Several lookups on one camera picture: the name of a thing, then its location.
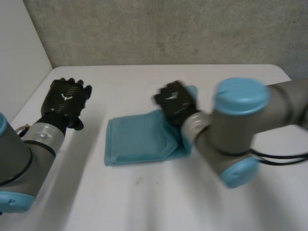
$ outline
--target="black cable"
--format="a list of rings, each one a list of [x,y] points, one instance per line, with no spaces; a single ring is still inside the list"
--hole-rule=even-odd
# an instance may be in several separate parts
[[[292,161],[292,162],[286,162],[286,163],[278,163],[278,162],[272,162],[272,161],[269,161],[269,160],[259,160],[260,163],[263,163],[265,165],[272,165],[272,166],[285,166],[285,165],[294,165],[294,164],[298,164],[298,163],[301,163],[301,162],[304,162],[308,160],[308,158],[304,158],[304,159],[301,159],[301,160],[296,160],[296,161]]]
[[[253,150],[253,149],[250,149],[250,153],[258,156],[261,159],[261,160],[259,160],[260,163],[263,163],[265,165],[272,165],[272,166],[294,165],[294,164],[298,164],[298,163],[301,163],[301,162],[308,160],[308,153],[299,154],[299,155],[285,155],[285,156],[267,155],[267,154],[264,154],[264,153],[257,152],[256,150]],[[291,161],[291,162],[279,163],[279,162],[273,162],[273,161],[266,160],[263,157],[271,158],[271,159],[298,159],[298,158],[301,158],[301,159]]]
[[[29,130],[29,128],[30,128],[30,127],[24,128],[24,129],[18,134],[18,136],[19,136],[20,138],[23,138],[23,136],[27,133],[27,131]]]
[[[299,155],[267,155],[264,153],[260,153],[254,149],[250,149],[250,153],[261,156],[261,157],[266,157],[266,158],[271,158],[271,159],[280,159],[280,160],[285,160],[285,159],[296,159],[296,158],[307,158],[308,153],[305,154],[299,154]]]

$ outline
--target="teal fabric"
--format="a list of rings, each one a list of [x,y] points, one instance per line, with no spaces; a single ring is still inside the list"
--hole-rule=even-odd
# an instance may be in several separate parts
[[[196,97],[197,88],[187,87]],[[106,166],[165,161],[188,156],[180,128],[168,123],[163,111],[129,115],[109,120],[106,131]]]

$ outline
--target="gray robot arm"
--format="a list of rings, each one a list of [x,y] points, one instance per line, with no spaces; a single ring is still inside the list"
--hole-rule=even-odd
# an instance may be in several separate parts
[[[0,114],[0,212],[21,213],[31,207],[63,144],[66,128],[83,128],[78,117],[90,94],[91,87],[83,88],[82,81],[55,80],[43,103],[42,118],[22,140]]]
[[[166,113],[164,103],[155,99]],[[228,187],[236,188],[257,173],[258,160],[250,149],[254,135],[294,124],[307,128],[307,99],[308,80],[264,86],[253,79],[227,79],[217,87],[213,113],[186,114],[180,123],[181,132],[188,143],[195,144],[219,178]],[[177,117],[186,107],[194,106],[182,105],[186,106],[176,111]],[[166,115],[172,120],[170,112]]]

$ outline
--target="white logo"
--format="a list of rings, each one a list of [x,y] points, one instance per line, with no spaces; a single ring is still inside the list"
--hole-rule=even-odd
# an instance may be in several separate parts
[[[169,98],[166,98],[166,100],[173,100],[173,99],[176,99],[177,97],[178,97],[178,92],[174,92],[172,93],[172,96]]]
[[[65,97],[63,94],[61,94],[61,95],[62,95],[62,97],[63,97],[64,101],[66,101],[66,100],[70,100],[70,99],[72,99],[72,98],[73,98],[73,96],[71,96],[71,97]]]

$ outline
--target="white wall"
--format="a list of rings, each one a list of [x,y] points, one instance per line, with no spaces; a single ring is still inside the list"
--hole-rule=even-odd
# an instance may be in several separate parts
[[[0,112],[9,122],[51,70],[23,1],[0,0]]]

